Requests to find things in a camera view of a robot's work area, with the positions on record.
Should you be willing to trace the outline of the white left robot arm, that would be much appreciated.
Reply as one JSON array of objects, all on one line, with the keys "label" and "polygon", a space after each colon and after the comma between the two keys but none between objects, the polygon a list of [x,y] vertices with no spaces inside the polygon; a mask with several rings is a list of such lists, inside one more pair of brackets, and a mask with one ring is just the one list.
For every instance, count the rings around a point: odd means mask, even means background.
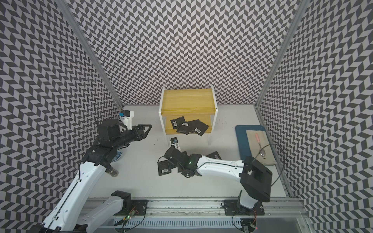
[{"label": "white left robot arm", "polygon": [[131,194],[115,191],[101,205],[80,217],[81,210],[98,180],[104,173],[116,177],[118,171],[111,163],[118,149],[144,140],[152,126],[139,124],[132,128],[117,119],[104,120],[98,126],[98,136],[87,150],[78,168],[78,174],[57,206],[43,220],[33,225],[30,233],[92,233],[117,213],[132,211]]}]

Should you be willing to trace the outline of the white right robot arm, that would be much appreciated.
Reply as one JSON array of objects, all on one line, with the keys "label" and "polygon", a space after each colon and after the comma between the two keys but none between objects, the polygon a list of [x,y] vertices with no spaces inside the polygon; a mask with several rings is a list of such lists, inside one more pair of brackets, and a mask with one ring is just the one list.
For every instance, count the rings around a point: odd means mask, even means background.
[{"label": "white right robot arm", "polygon": [[253,210],[258,202],[271,200],[273,173],[258,160],[247,156],[244,160],[227,161],[200,154],[181,152],[171,146],[163,156],[164,161],[157,161],[158,175],[178,172],[186,178],[197,176],[217,176],[239,182],[243,190],[239,194],[239,205]]}]

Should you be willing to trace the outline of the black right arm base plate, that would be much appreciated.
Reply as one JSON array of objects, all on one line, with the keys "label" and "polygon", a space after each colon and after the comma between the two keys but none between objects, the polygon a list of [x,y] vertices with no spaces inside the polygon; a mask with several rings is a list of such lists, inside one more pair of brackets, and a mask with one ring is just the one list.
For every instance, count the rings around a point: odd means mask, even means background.
[{"label": "black right arm base plate", "polygon": [[224,200],[222,203],[226,216],[264,216],[264,207],[262,202],[254,205],[254,209],[243,207],[238,200]]}]

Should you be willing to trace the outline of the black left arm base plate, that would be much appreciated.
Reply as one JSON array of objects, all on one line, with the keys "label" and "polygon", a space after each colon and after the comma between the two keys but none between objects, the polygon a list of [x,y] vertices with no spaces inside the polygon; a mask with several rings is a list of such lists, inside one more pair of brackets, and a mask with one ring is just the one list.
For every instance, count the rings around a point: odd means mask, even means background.
[{"label": "black left arm base plate", "polygon": [[134,200],[130,202],[124,202],[121,205],[121,210],[114,214],[114,216],[127,216],[130,211],[134,209],[136,216],[144,216],[147,209],[148,200]]}]

